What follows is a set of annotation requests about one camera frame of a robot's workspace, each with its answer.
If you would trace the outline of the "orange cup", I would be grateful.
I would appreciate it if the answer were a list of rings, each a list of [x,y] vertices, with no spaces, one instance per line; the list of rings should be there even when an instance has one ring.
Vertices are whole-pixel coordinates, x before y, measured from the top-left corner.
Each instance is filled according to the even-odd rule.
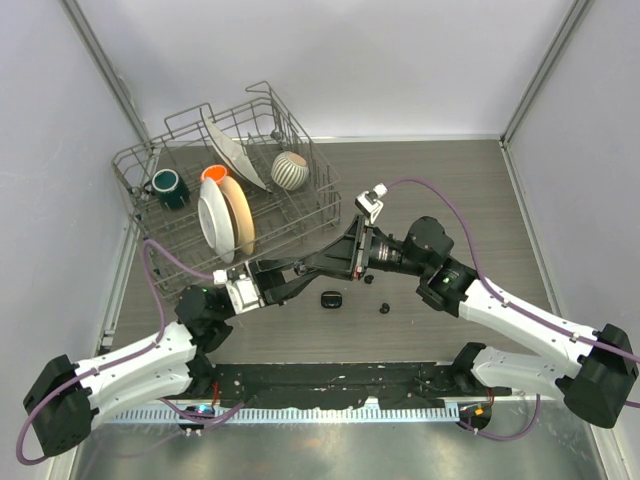
[[[229,176],[229,170],[226,166],[221,164],[214,164],[206,167],[200,175],[200,181],[204,182],[206,179],[211,179],[217,185]]]

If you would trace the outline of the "striped ceramic bowl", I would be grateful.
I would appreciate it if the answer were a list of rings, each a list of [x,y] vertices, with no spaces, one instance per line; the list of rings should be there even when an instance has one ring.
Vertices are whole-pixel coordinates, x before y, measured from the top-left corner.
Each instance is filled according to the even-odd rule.
[[[287,191],[302,187],[310,174],[307,161],[291,151],[280,153],[271,168],[271,178],[276,185]]]

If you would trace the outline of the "grey tilted plate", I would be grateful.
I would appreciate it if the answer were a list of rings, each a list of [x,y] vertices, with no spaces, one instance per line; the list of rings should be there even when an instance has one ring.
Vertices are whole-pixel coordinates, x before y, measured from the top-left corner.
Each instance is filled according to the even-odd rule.
[[[223,133],[214,124],[212,117],[206,115],[203,108],[199,109],[199,113],[201,120],[204,123],[208,138],[213,145],[214,150],[223,162],[238,177],[248,181],[267,193],[271,193],[271,189],[260,178],[243,147]]]

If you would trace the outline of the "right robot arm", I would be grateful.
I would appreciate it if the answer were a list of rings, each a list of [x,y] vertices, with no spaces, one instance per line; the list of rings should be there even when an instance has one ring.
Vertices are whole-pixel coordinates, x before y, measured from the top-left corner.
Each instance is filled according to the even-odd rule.
[[[399,241],[357,215],[342,237],[295,270],[348,280],[369,269],[416,276],[416,292],[432,309],[495,330],[530,351],[468,344],[451,371],[457,391],[472,395],[486,386],[536,393],[563,401],[588,423],[612,428],[639,377],[627,333],[612,324],[574,323],[514,297],[452,257],[453,246],[433,217],[414,221]]]

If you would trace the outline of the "dark green mug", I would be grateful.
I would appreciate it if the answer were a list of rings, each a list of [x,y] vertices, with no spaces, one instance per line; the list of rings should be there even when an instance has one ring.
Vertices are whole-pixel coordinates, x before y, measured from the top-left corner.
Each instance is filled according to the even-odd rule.
[[[154,196],[161,207],[176,211],[190,203],[190,191],[185,180],[173,169],[158,170],[143,185],[145,193]]]

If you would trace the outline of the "dusty black oval case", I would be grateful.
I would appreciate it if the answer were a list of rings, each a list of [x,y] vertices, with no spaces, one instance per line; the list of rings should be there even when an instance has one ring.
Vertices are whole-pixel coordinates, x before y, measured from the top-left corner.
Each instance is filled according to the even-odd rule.
[[[295,262],[293,264],[293,271],[297,276],[303,276],[309,274],[312,269],[305,265],[303,262]]]

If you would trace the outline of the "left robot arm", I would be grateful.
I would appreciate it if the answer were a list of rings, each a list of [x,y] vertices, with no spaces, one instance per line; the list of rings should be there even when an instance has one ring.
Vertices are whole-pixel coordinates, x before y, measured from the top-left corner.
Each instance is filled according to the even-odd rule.
[[[205,397],[213,385],[207,358],[231,334],[228,320],[299,295],[319,276],[293,259],[251,261],[216,270],[207,285],[186,287],[176,320],[157,333],[107,354],[73,362],[49,360],[23,400],[27,413],[16,445],[20,463],[26,433],[34,431],[45,458],[83,442],[105,421],[147,401],[187,394]]]

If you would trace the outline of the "glossy black charging case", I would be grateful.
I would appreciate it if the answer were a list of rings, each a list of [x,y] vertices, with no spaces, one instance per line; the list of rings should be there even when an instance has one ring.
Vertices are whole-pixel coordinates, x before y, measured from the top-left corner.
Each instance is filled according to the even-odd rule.
[[[343,297],[337,291],[325,291],[321,294],[320,304],[325,309],[339,309],[343,304]]]

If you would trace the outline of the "beige round plate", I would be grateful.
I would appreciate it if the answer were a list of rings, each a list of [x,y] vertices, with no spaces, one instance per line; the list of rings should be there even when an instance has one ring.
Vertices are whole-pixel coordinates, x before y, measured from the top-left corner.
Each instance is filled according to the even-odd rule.
[[[219,187],[230,207],[236,246],[245,255],[252,255],[255,250],[256,232],[246,195],[239,183],[230,176],[225,177]]]

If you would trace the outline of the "white round plate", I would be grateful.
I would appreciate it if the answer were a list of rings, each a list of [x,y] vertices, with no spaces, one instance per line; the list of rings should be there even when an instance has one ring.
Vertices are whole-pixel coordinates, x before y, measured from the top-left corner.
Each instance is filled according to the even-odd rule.
[[[225,198],[214,180],[200,187],[198,217],[204,238],[219,259],[230,264],[235,257],[235,235]]]

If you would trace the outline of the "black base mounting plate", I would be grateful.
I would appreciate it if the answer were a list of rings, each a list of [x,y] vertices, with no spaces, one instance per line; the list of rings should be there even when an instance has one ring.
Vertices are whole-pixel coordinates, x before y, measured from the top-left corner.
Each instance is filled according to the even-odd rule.
[[[218,364],[200,386],[200,396],[224,407],[301,410],[359,409],[369,398],[383,409],[440,407],[491,391],[462,368],[435,362]]]

